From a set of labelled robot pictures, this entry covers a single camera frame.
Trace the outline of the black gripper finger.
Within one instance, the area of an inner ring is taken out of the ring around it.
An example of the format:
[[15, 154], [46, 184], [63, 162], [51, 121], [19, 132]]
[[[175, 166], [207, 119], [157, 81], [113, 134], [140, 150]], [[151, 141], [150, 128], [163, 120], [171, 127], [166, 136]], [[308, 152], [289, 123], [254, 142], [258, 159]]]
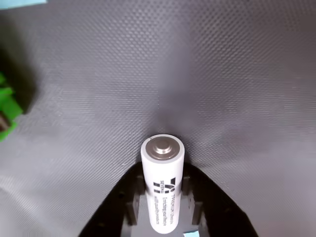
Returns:
[[140, 196], [146, 185], [142, 163], [120, 178], [79, 234], [80, 237], [130, 237], [137, 226]]
[[204, 172], [185, 163], [182, 195], [188, 197], [191, 224], [201, 237], [256, 237], [246, 213]]

